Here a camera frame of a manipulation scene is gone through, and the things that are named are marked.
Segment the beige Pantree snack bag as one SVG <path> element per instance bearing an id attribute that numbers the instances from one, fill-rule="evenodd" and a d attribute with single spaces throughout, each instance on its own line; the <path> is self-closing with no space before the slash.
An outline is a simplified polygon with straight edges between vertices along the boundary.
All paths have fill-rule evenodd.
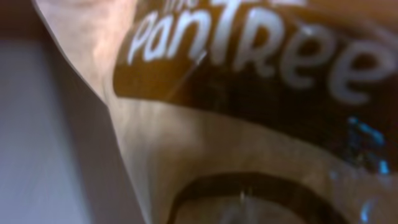
<path id="1" fill-rule="evenodd" d="M 37 1 L 146 223 L 396 223 L 396 1 Z"/>

